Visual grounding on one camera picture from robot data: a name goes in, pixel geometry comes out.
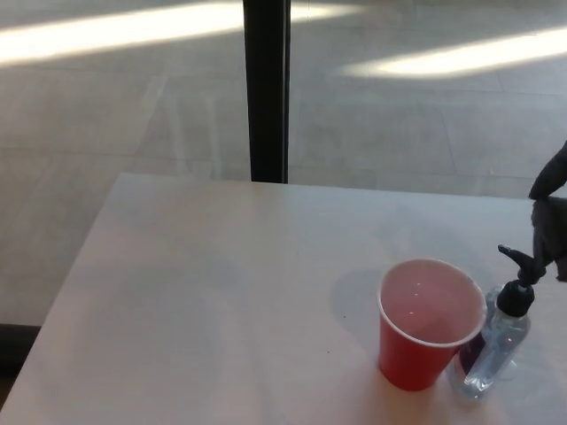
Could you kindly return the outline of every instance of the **white cup rim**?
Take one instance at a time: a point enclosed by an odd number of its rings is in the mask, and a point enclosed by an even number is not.
[[[455,341],[455,342],[452,342],[452,343],[443,343],[443,344],[441,344],[441,343],[430,343],[428,341],[423,341],[419,338],[416,338],[414,336],[407,334],[406,332],[404,332],[403,330],[398,328],[396,325],[394,325],[394,323],[387,316],[387,314],[384,311],[384,307],[382,306],[382,300],[381,300],[381,293],[382,293],[382,287],[383,287],[384,280],[386,279],[388,274],[391,273],[397,267],[404,266],[407,263],[412,263],[412,262],[415,262],[415,261],[427,261],[427,262],[437,263],[437,264],[440,264],[440,265],[443,265],[443,266],[450,267],[455,272],[457,272],[458,274],[462,274],[464,277],[466,277],[467,281],[473,286],[473,288],[475,289],[475,291],[477,292],[477,294],[479,296],[479,300],[481,301],[481,305],[482,305],[482,309],[483,309],[482,320],[478,321],[477,326],[466,337],[460,339],[459,341]],[[390,327],[393,330],[395,330],[398,334],[400,334],[401,336],[405,337],[406,339],[408,339],[410,341],[413,341],[416,344],[425,345],[425,346],[433,347],[433,348],[453,348],[453,347],[458,347],[459,345],[463,345],[463,344],[468,343],[472,338],[474,338],[480,332],[480,329],[482,329],[485,326],[485,321],[486,321],[485,295],[483,294],[482,290],[478,287],[477,283],[475,281],[473,281],[470,278],[470,276],[468,274],[464,273],[459,267],[455,267],[452,264],[449,264],[446,261],[443,261],[441,259],[408,259],[408,260],[405,260],[405,261],[401,261],[400,263],[390,267],[388,269],[388,271],[385,273],[385,275],[382,278],[382,280],[380,281],[380,283],[378,284],[377,302],[378,302],[378,308],[380,309],[380,316],[384,320],[386,320],[386,322],[390,325]]]

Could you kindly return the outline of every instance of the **white table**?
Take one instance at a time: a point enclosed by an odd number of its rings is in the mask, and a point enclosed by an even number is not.
[[[485,289],[531,203],[122,175],[0,425],[565,424],[567,286],[536,289],[516,379],[482,406],[377,371],[376,287],[413,257]]]

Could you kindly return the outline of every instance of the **clear plastic bottle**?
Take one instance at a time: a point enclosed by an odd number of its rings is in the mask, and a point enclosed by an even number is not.
[[[474,400],[485,397],[525,340],[530,331],[527,313],[535,299],[532,286],[545,274],[532,257],[503,245],[498,249],[520,266],[518,279],[486,294],[485,326],[447,367],[453,388]]]
[[[471,358],[466,349],[451,360],[447,373],[453,388],[466,398],[481,400],[493,387],[501,370],[512,360],[529,331],[530,318],[527,314],[517,318],[496,309],[492,320],[472,342],[473,351],[483,345],[473,364],[470,364]]]

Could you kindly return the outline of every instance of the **black pump dispenser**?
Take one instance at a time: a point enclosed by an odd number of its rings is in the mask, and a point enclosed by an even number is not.
[[[496,306],[508,316],[525,316],[535,299],[532,285],[545,275],[546,269],[529,255],[508,246],[498,245],[498,251],[518,264],[520,270],[516,280],[506,283],[496,299]]]

